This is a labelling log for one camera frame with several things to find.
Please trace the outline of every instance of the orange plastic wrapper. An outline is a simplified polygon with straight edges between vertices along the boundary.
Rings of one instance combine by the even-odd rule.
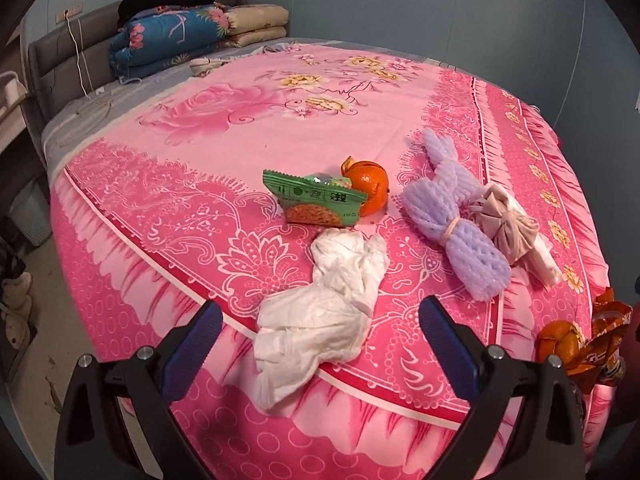
[[[624,374],[618,347],[631,323],[632,309],[616,301],[608,288],[593,302],[591,340],[584,343],[577,327],[568,321],[553,321],[538,335],[538,360],[555,353],[564,362],[570,379],[585,395],[599,384],[616,386]]]

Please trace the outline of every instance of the white cloth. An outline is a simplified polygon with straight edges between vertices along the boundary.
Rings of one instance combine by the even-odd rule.
[[[523,215],[527,214],[518,201],[509,192],[507,192],[507,190],[500,186],[500,184],[490,182],[487,186],[497,186],[505,193],[508,198],[508,209],[517,211]],[[527,253],[527,257],[524,258],[525,269],[536,276],[547,290],[562,282],[562,272],[560,271],[560,267],[556,264],[556,261],[549,250],[552,247],[553,245],[549,239],[542,233],[538,232],[538,236],[536,236],[536,240],[533,242],[532,250],[530,250]]]
[[[386,242],[358,231],[327,229],[311,244],[313,283],[260,304],[254,355],[255,402],[265,410],[303,386],[322,362],[360,354],[378,287],[389,266]]]

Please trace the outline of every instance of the gray floor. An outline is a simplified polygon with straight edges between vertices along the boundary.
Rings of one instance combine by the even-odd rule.
[[[94,348],[66,288],[53,238],[25,262],[33,275],[31,320],[38,334],[9,385],[9,394],[33,455],[52,479],[59,403],[64,402],[78,357]],[[146,471],[161,478],[137,421],[127,413],[124,417]]]

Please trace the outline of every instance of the white waste bin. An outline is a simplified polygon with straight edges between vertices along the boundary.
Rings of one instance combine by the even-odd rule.
[[[8,216],[34,247],[39,247],[51,236],[49,204],[34,180],[14,198]]]

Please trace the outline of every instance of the mattress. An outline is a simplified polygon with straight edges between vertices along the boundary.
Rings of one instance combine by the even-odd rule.
[[[432,60],[304,41],[221,52],[236,60],[204,78],[178,67],[63,110],[44,136],[60,260],[101,360],[157,344],[206,299],[222,306],[220,338],[172,404],[221,480],[419,479],[468,411],[422,337],[420,300],[436,294],[484,343],[532,359],[551,320],[590,334],[607,266],[574,172],[533,108]],[[562,283],[547,291],[514,268],[498,298],[469,296],[399,204],[403,186],[433,176],[424,127],[451,135],[482,183],[501,184],[539,221]],[[386,240],[391,260],[372,326],[356,360],[321,365],[265,413],[252,401],[255,318],[265,295],[310,282],[318,228],[284,222],[262,170],[337,173],[349,155],[390,177],[386,214],[357,225]],[[586,399],[588,457],[611,399],[603,386]],[[479,476],[497,465],[516,413],[513,404]]]

